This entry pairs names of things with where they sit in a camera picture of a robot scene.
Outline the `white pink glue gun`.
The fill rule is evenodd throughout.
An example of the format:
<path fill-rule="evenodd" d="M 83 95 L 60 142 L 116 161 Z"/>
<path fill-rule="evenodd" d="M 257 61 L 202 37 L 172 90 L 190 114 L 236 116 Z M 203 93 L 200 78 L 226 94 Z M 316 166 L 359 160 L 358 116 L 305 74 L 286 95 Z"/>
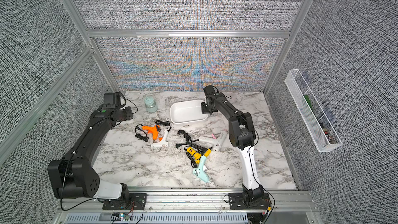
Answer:
<path fill-rule="evenodd" d="M 193 142 L 202 142 L 202 143 L 208 143 L 212 145 L 212 150 L 213 151 L 219 151 L 222 148 L 222 145 L 226 138 L 228 137 L 228 133 L 226 130 L 222 130 L 221 133 L 217 138 L 212 138 L 209 136 L 200 136 L 197 140 L 192 140 L 190 135 L 186 133 L 184 130 L 179 130 L 177 132 L 178 135 L 183 134 L 183 136 L 186 139 L 186 144 L 192 144 Z"/>

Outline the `orange hot glue gun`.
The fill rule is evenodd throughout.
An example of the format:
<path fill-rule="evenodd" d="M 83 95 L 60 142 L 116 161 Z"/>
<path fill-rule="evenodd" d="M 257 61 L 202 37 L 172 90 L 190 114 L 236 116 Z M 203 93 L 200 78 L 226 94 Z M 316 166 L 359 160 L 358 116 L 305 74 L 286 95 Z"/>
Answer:
<path fill-rule="evenodd" d="M 168 127 L 168 130 L 164 131 L 164 134 L 160 136 L 161 133 L 161 127 Z M 166 134 L 171 130 L 171 123 L 169 121 L 160 121 L 156 120 L 155 125 L 153 127 L 143 125 L 143 124 L 138 124 L 135 127 L 135 137 L 138 138 L 139 140 L 142 140 L 144 142 L 149 141 L 149 136 L 148 134 L 152 135 L 152 139 L 155 143 L 160 142 L 160 141 L 166 141 Z"/>

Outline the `white small glue gun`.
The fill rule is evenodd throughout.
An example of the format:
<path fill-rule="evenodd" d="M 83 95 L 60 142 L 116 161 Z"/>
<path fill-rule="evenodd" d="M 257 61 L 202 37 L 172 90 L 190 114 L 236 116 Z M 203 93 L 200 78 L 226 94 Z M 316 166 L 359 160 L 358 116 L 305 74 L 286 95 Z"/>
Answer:
<path fill-rule="evenodd" d="M 169 143 L 167 141 L 169 132 L 168 130 L 164 130 L 162 133 L 162 136 L 160 138 L 157 138 L 151 145 L 150 147 L 152 149 L 154 148 L 163 148 L 163 147 L 168 147 Z"/>

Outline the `yellow hot glue gun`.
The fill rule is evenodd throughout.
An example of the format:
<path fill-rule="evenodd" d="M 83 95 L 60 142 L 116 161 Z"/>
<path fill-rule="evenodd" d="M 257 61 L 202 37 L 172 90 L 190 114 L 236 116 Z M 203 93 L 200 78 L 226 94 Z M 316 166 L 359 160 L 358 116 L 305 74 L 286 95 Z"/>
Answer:
<path fill-rule="evenodd" d="M 177 143 L 176 148 L 179 148 L 181 146 L 184 147 L 184 150 L 186 151 L 186 155 L 188 159 L 191 161 L 191 166 L 193 168 L 197 168 L 200 159 L 202 156 L 208 157 L 211 153 L 212 148 L 206 148 L 203 146 L 195 145 L 195 144 L 183 144 L 183 143 Z"/>

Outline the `mint green glue gun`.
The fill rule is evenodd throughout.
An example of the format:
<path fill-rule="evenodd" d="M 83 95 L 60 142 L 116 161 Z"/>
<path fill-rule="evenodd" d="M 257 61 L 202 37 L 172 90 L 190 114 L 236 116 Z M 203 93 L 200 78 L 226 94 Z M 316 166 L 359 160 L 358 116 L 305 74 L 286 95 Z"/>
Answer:
<path fill-rule="evenodd" d="M 192 173 L 193 173 L 193 175 L 195 175 L 197 178 L 199 178 L 203 182 L 208 183 L 209 182 L 209 176 L 204 171 L 206 160 L 207 160 L 207 157 L 201 156 L 200 163 L 197 165 L 196 168 L 193 169 Z"/>

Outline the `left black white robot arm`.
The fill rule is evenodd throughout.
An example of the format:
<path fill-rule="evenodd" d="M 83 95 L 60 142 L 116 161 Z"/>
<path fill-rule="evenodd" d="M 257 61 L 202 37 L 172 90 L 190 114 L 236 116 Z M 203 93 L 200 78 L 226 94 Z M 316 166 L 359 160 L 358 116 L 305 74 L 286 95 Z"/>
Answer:
<path fill-rule="evenodd" d="M 95 110 L 72 148 L 47 167 L 54 195 L 57 199 L 93 198 L 99 191 L 100 178 L 92 167 L 106 134 L 117 123 L 133 118 L 130 107 Z"/>

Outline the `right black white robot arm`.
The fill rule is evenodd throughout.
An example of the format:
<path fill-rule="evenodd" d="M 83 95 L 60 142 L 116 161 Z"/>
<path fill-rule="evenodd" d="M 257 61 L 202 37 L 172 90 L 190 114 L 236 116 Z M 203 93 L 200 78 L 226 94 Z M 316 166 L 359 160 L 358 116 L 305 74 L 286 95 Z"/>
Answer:
<path fill-rule="evenodd" d="M 227 97 L 216 92 L 213 86 L 204 88 L 206 102 L 201 105 L 202 113 L 211 115 L 221 112 L 228 121 L 229 140 L 238 150 L 243 168 L 243 198 L 248 206 L 264 197 L 254 159 L 254 146 L 257 133 L 250 113 L 234 107 Z"/>

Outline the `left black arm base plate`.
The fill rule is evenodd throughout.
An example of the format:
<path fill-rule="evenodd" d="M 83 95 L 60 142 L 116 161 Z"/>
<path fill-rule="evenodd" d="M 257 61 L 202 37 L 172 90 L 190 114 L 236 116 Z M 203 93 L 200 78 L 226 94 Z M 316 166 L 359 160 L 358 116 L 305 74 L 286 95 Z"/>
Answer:
<path fill-rule="evenodd" d="M 127 199 L 114 199 L 104 200 L 102 210 L 104 211 L 127 211 L 144 210 L 147 194 L 145 193 L 132 193 Z"/>

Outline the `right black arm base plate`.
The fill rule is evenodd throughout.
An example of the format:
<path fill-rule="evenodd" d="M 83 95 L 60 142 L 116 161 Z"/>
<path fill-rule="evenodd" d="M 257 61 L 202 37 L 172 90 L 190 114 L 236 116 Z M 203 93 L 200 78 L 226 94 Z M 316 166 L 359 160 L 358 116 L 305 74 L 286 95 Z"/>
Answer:
<path fill-rule="evenodd" d="M 250 200 L 249 197 L 244 197 L 242 192 L 229 193 L 228 203 L 230 209 L 233 210 L 244 210 L 244 209 L 271 209 L 272 202 L 269 198 L 269 194 L 264 193 L 259 197 L 255 197 Z"/>

